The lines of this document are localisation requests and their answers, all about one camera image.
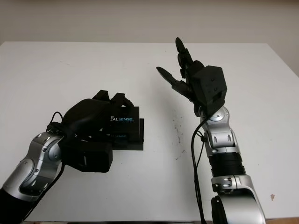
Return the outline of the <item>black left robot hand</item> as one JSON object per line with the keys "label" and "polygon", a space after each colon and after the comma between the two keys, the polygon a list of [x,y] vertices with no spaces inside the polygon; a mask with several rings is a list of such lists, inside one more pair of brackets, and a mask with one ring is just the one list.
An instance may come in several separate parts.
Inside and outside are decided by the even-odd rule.
{"label": "black left robot hand", "polygon": [[66,141],[79,139],[112,143],[115,137],[111,119],[120,117],[122,123],[129,122],[126,119],[134,107],[124,93],[116,93],[110,98],[108,91],[100,90],[93,98],[83,99],[71,107],[60,123],[52,120],[46,131],[58,133]]}

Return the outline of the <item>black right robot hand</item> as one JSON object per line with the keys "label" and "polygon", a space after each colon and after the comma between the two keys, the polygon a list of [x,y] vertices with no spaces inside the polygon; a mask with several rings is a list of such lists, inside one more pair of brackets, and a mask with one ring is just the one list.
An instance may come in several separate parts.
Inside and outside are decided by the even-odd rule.
{"label": "black right robot hand", "polygon": [[204,65],[198,60],[192,60],[188,49],[184,46],[179,37],[175,39],[175,44],[178,51],[178,64],[180,66],[182,80],[176,80],[170,72],[162,67],[156,67],[156,69],[171,85],[173,90],[193,103],[194,113],[197,117],[200,117],[200,108],[204,106],[204,99],[200,79],[196,77],[196,75],[204,68]]}

